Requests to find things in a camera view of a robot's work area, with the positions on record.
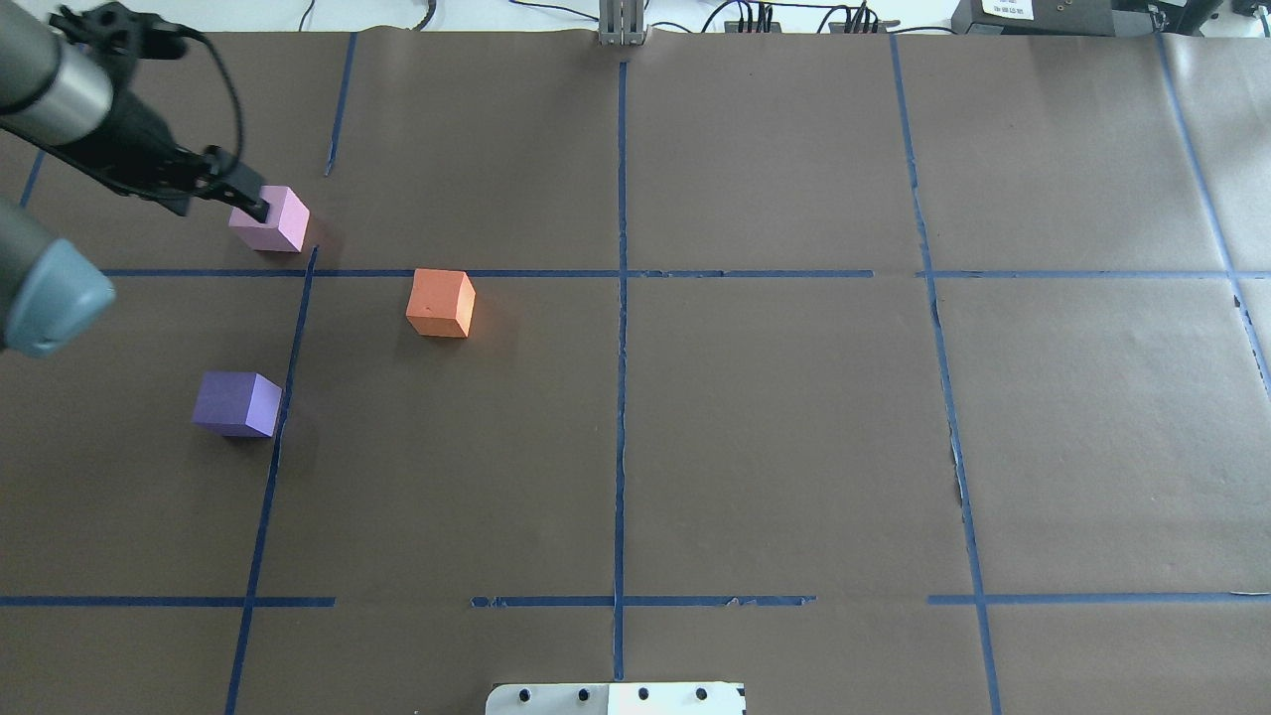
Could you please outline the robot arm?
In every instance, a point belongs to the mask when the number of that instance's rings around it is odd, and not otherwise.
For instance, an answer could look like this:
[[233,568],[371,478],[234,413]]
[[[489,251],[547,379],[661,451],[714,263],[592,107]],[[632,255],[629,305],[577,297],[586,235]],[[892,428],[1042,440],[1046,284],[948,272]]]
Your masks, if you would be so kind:
[[[104,3],[58,8],[39,20],[3,4],[1,119],[13,135],[122,198],[187,215],[194,199],[219,201],[264,220],[263,180],[241,159],[244,113],[228,66],[205,32]],[[132,88],[141,61],[175,61],[189,44],[214,60],[234,113],[234,149],[180,145]],[[114,302],[114,286],[69,239],[11,199],[3,201],[3,349],[44,358],[62,349]]]

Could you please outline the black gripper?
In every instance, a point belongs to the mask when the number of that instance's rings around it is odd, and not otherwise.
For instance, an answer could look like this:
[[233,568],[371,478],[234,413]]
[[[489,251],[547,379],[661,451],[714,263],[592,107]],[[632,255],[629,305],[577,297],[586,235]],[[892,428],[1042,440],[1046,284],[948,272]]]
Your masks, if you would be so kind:
[[186,216],[194,190],[257,222],[266,222],[271,204],[263,198],[263,178],[235,154],[208,146],[205,152],[183,149],[168,123],[131,91],[114,95],[100,124],[72,142],[52,145],[55,157],[108,187],[163,204]]

